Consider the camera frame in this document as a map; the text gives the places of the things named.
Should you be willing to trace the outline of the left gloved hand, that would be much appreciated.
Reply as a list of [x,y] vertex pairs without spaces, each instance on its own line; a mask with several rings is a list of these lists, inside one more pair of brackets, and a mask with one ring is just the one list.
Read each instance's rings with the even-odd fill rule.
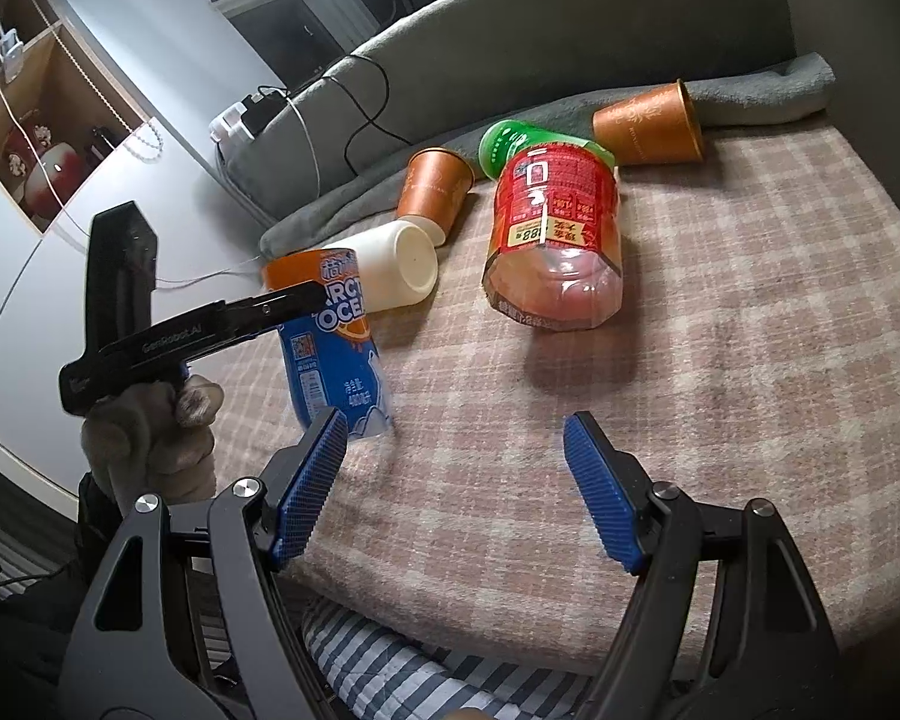
[[221,385],[193,374],[180,390],[165,382],[131,385],[87,413],[80,445],[121,515],[143,494],[167,504],[214,496],[212,425],[222,405]]

